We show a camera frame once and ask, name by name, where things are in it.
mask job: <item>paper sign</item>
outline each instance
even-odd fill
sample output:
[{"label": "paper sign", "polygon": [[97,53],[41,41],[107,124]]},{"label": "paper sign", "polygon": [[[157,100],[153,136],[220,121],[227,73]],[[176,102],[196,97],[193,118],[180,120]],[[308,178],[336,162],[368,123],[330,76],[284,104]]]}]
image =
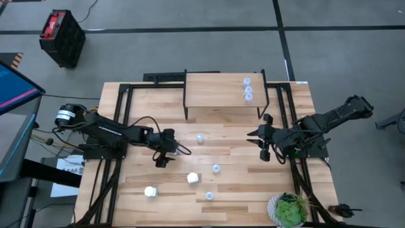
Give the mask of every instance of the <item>paper sign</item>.
[{"label": "paper sign", "polygon": [[[83,174],[83,156],[82,155],[70,155],[65,159],[58,159],[57,169],[65,170],[74,174]],[[64,186],[61,184],[52,185],[51,197],[62,197],[62,196],[76,196],[78,194],[77,187]]]}]

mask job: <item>wooden table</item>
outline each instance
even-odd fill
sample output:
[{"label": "wooden table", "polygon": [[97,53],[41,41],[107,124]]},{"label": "wooden table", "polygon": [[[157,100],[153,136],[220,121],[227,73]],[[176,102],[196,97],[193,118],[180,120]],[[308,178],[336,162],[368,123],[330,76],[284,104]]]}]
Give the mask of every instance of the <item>wooden table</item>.
[{"label": "wooden table", "polygon": [[[99,113],[113,118],[118,86],[105,83]],[[291,82],[297,117],[315,112],[307,84]],[[267,113],[274,118],[274,126],[282,127],[277,93],[268,89],[270,105]],[[175,139],[187,146],[192,155],[176,156],[166,168],[155,168],[150,149],[130,146],[123,160],[113,219],[113,226],[158,225],[274,225],[268,218],[268,200],[279,193],[294,192],[290,165],[259,159],[260,149],[246,141],[246,134],[258,128],[252,108],[193,108],[189,119],[184,119],[183,89],[136,89],[132,96],[129,123],[150,115],[161,129],[175,129]],[[284,97],[287,113],[287,96]],[[149,121],[141,125],[156,127]],[[196,141],[197,133],[205,137],[203,145]],[[92,185],[99,161],[85,165],[75,213],[81,218],[89,207]],[[221,166],[220,174],[213,174],[214,164]],[[336,205],[337,197],[329,168],[320,159],[308,159],[314,194],[326,208]],[[98,195],[103,169],[97,180]],[[200,183],[188,185],[189,172],[199,174]],[[157,198],[144,196],[144,188],[158,188]],[[205,193],[214,194],[213,201],[205,200]],[[102,222],[106,220],[109,196],[104,202]]]}]

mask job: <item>black floor stripe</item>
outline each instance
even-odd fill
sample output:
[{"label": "black floor stripe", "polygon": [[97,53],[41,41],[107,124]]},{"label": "black floor stripe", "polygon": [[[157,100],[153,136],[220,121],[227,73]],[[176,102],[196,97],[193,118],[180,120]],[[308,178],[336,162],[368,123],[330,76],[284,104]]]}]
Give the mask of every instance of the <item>black floor stripe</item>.
[{"label": "black floor stripe", "polygon": [[405,29],[405,25],[284,27],[285,31],[352,31],[352,30],[402,30],[402,29]]},{"label": "black floor stripe", "polygon": [[[189,27],[189,28],[119,28],[91,29],[86,34],[141,34],[141,33],[175,33],[175,32],[264,32],[277,31],[277,27]],[[40,30],[4,30],[0,35],[36,35]]]},{"label": "black floor stripe", "polygon": [[289,51],[289,46],[287,44],[287,38],[285,36],[285,32],[283,29],[284,26],[283,26],[283,19],[281,17],[280,6],[278,5],[277,0],[273,0],[273,5],[274,5],[274,12],[276,14],[277,27],[279,28],[278,33],[280,34],[280,42],[281,42],[281,47],[283,49],[285,67],[287,68],[286,71],[287,71],[288,80],[295,81],[296,76],[294,75],[294,71],[292,69],[290,51]]},{"label": "black floor stripe", "polygon": [[[86,34],[142,34],[176,32],[265,32],[265,31],[352,31],[352,30],[405,30],[405,25],[370,26],[308,26],[308,27],[190,27],[190,28],[109,28],[85,30]],[[0,35],[39,35],[40,30],[3,30]]]},{"label": "black floor stripe", "polygon": [[12,1],[12,3],[26,3],[26,2],[41,2],[41,0],[13,0]]}]

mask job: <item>green plant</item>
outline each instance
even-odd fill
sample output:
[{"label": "green plant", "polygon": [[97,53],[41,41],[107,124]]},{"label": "green plant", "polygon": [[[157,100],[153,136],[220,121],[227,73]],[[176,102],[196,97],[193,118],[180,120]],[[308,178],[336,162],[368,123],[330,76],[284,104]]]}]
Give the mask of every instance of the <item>green plant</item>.
[{"label": "green plant", "polygon": [[276,218],[278,218],[285,227],[299,225],[307,219],[307,204],[307,200],[300,196],[284,193],[277,201]]}]

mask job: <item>gray floor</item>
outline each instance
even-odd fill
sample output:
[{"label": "gray floor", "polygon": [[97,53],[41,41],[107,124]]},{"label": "gray floor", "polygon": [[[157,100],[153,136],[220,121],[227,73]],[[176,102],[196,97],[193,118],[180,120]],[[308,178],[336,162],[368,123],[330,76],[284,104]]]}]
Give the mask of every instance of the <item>gray floor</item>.
[{"label": "gray floor", "polygon": [[[52,9],[69,9],[81,20],[92,0],[9,3],[0,30],[40,30]],[[285,26],[405,25],[403,1],[280,1]],[[275,26],[271,1],[99,0],[85,29],[210,26]],[[349,224],[405,226],[405,136],[374,122],[404,108],[405,31],[286,32],[296,80],[309,82],[316,110],[328,111],[353,94],[375,107],[367,120],[329,133],[330,164],[341,203],[364,211]],[[38,35],[0,35],[0,53],[24,53],[18,70],[49,94],[99,97],[104,82],[139,81],[147,72],[266,69],[268,80],[287,80],[278,32],[195,32],[176,34],[92,34],[74,70],[59,68],[38,44]],[[96,101],[43,98],[37,121],[53,127],[60,105]],[[80,136],[71,142],[80,143]],[[35,144],[27,157],[52,156]],[[44,210],[34,227],[69,223],[70,208]]]}]

